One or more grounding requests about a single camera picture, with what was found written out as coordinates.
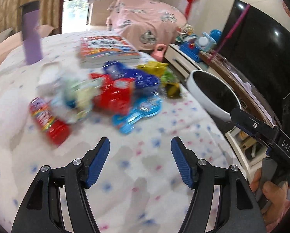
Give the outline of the person's right hand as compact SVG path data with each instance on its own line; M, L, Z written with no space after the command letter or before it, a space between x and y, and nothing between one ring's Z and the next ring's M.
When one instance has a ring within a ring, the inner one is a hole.
M290 208L290 201L287 199L287 191L287 182L280 187L267 181L262 187L264 196L271 202L268 208L263 208L261 210L267 232L271 232L279 224Z

